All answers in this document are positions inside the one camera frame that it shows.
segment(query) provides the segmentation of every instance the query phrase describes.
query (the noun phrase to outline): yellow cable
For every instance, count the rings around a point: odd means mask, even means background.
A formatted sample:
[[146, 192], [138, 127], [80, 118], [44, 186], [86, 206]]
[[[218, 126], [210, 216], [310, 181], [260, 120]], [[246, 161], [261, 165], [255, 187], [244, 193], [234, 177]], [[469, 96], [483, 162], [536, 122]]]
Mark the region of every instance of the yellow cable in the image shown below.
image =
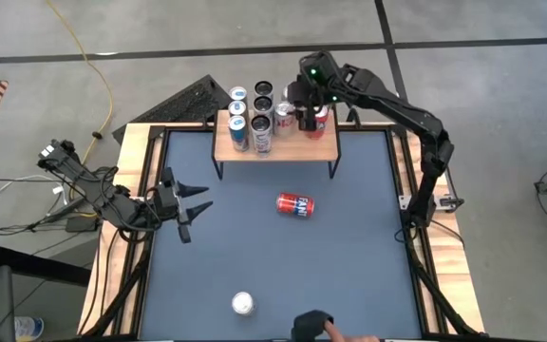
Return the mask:
[[[106, 91], [108, 92], [109, 94], [109, 113], [106, 115], [106, 119], [104, 119], [104, 122], [103, 124], [101, 125], [101, 127], [99, 128], [99, 130], [97, 131], [99, 134], [102, 134], [104, 128], [111, 122], [111, 116], [113, 115], [113, 93], [111, 92], [111, 87], [109, 86], [109, 83], [106, 81], [106, 79], [104, 78], [103, 74], [101, 73], [100, 70], [98, 70], [93, 64], [92, 62], [90, 62], [88, 59], [87, 59], [87, 56], [85, 55], [85, 51], [84, 51], [84, 47], [82, 47], [82, 43], [80, 43], [80, 40], [77, 39], [77, 36], [75, 35], [75, 32], [73, 31], [73, 28], [71, 27], [71, 25], [68, 23], [68, 21], [65, 19], [65, 17], [56, 9], [56, 7], [54, 6], [54, 4], [52, 4], [52, 2], [50, 0], [46, 0], [47, 2], [47, 5], [54, 11], [54, 14], [56, 14], [56, 16], [58, 17], [58, 19], [60, 19], [61, 23], [63, 23], [63, 25], [65, 26], [65, 29], [71, 34], [71, 36], [73, 37], [73, 40], [75, 41], [75, 45], [77, 45], [77, 48], [79, 48], [80, 52], [82, 52], [82, 56], [84, 56], [84, 61], [92, 68], [94, 69], [94, 71], [96, 71], [97, 74], [99, 74], [99, 76], [101, 77], [101, 80], [103, 80], [103, 83], [104, 83], [104, 86], [106, 86]], [[96, 138], [92, 138], [92, 142], [90, 143], [90, 145], [87, 147], [87, 150], [85, 151], [84, 153], [84, 157], [82, 158], [82, 164], [85, 164], [85, 162], [87, 161], [87, 158], [88, 156], [90, 155], [90, 152], [92, 152], [92, 149], [94, 148], [94, 144], [96, 143], [97, 139]], [[73, 189], [71, 188], [71, 191], [69, 193], [69, 196], [71, 198], [73, 198], [73, 194], [75, 192], [73, 191]]]

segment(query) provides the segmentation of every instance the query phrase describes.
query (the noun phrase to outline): red soda can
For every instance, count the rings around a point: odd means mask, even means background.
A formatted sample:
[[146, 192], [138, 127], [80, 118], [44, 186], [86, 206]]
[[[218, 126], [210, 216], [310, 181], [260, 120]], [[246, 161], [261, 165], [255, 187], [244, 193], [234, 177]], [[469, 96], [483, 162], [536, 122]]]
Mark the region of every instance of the red soda can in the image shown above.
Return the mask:
[[320, 139], [324, 135], [324, 129], [327, 127], [327, 120], [329, 119], [329, 108], [325, 105], [320, 108], [320, 111], [315, 114], [315, 130], [305, 131], [305, 134], [310, 139]]
[[281, 193], [275, 202], [278, 213], [309, 218], [313, 214], [313, 199], [307, 196]]

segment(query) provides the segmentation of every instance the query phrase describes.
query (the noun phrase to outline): black glove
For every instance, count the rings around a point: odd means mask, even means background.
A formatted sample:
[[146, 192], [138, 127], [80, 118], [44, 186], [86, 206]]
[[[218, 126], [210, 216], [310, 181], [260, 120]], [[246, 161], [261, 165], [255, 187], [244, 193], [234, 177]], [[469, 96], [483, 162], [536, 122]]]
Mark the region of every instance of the black glove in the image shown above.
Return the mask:
[[312, 342], [324, 332], [324, 323], [333, 322], [330, 314], [319, 310], [303, 313], [294, 319], [291, 330], [293, 342]]

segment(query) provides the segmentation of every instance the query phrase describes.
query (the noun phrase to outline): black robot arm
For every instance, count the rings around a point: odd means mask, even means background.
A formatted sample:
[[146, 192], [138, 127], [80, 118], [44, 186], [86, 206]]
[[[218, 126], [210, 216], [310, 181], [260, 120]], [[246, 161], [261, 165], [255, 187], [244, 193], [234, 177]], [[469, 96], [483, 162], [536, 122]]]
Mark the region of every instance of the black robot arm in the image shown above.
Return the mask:
[[130, 190], [113, 184], [117, 167], [91, 172], [80, 163], [72, 142], [53, 140], [40, 154], [37, 165], [68, 184], [92, 205], [96, 214], [122, 231], [153, 232], [161, 224], [175, 219], [183, 243], [191, 242], [188, 226], [212, 202], [182, 209], [179, 199], [208, 190], [175, 181], [172, 169], [165, 168], [161, 182], [147, 190], [145, 199], [131, 199]]
[[388, 91], [370, 70], [350, 65], [339, 67], [326, 51], [302, 58], [299, 65], [301, 73], [297, 81], [289, 85], [288, 97], [299, 109], [296, 113], [300, 129], [315, 129], [315, 112], [319, 106], [346, 103], [377, 110], [419, 137], [424, 176], [417, 196], [413, 196], [407, 206], [406, 219], [411, 226], [427, 227], [436, 209], [434, 186], [446, 170], [454, 149], [443, 123]]

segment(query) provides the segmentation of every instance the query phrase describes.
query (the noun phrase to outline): white cable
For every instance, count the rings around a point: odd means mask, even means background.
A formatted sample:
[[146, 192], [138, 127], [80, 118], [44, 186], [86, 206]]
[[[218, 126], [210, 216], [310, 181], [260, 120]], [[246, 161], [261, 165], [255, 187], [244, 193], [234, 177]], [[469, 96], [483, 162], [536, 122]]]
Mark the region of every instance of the white cable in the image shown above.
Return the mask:
[[[54, 179], [50, 178], [50, 177], [47, 177], [47, 176], [44, 176], [44, 175], [30, 175], [30, 176], [25, 176], [25, 177], [20, 177], [20, 178], [17, 178], [17, 179], [14, 179], [14, 180], [11, 180], [11, 181], [8, 181], [6, 183], [6, 185], [2, 186], [0, 188], [0, 194], [2, 192], [4, 192], [4, 190], [6, 190], [10, 185], [12, 185], [13, 183], [15, 183], [16, 181], [24, 181], [24, 180], [31, 180], [31, 179], [36, 179], [36, 178], [40, 178], [40, 179], [44, 179], [44, 180], [49, 180], [49, 181], [55, 181]], [[63, 186], [63, 184], [61, 182], [56, 182], [60, 187], [63, 188], [63, 199], [66, 199], [66, 193], [65, 193], [65, 188]]]

